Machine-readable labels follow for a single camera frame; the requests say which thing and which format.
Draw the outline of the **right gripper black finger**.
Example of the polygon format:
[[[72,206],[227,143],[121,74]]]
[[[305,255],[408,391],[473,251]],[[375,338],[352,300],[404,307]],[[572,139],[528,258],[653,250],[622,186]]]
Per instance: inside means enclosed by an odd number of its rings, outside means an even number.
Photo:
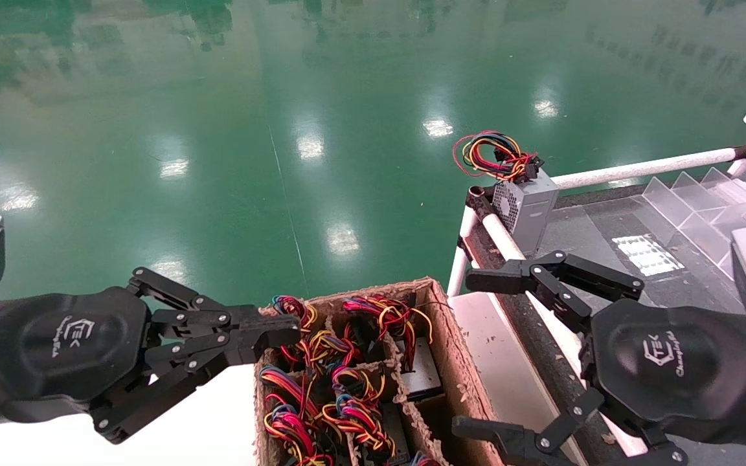
[[[559,450],[596,411],[603,412],[610,396],[595,388],[578,396],[571,410],[563,411],[541,433],[499,421],[465,416],[452,419],[454,436],[491,443],[506,465],[574,465]],[[619,458],[606,465],[687,465],[688,456],[660,430],[639,430],[646,453]]]
[[[624,298],[637,301],[644,282],[601,263],[556,250],[531,260],[507,260],[499,269],[470,269],[466,272],[466,288],[490,294],[530,293],[569,330],[589,331],[592,307],[572,289],[610,303]]]

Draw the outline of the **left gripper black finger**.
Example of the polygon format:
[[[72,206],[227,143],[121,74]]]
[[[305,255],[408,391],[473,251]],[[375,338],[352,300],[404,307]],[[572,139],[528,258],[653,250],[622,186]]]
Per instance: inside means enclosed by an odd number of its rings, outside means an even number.
[[[106,390],[91,411],[96,432],[118,445],[231,366],[255,364],[298,335],[207,335],[143,352],[142,362]]]
[[[300,319],[292,315],[264,315],[254,304],[225,305],[145,267],[134,269],[128,290],[137,298],[153,298],[163,309],[151,312],[149,322],[163,336],[199,337],[215,331],[234,333],[251,341],[299,341]]]

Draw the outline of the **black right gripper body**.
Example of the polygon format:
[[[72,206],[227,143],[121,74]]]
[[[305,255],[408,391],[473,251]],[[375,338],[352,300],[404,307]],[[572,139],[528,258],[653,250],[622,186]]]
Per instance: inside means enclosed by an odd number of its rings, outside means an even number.
[[[746,446],[746,316],[616,301],[590,319],[590,386],[632,436]]]

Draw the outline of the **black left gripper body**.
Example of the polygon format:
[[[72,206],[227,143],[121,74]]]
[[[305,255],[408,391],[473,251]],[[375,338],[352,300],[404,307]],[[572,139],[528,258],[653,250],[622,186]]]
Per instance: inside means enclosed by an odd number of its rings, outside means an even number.
[[[0,301],[0,423],[90,411],[137,367],[148,318],[119,287]]]

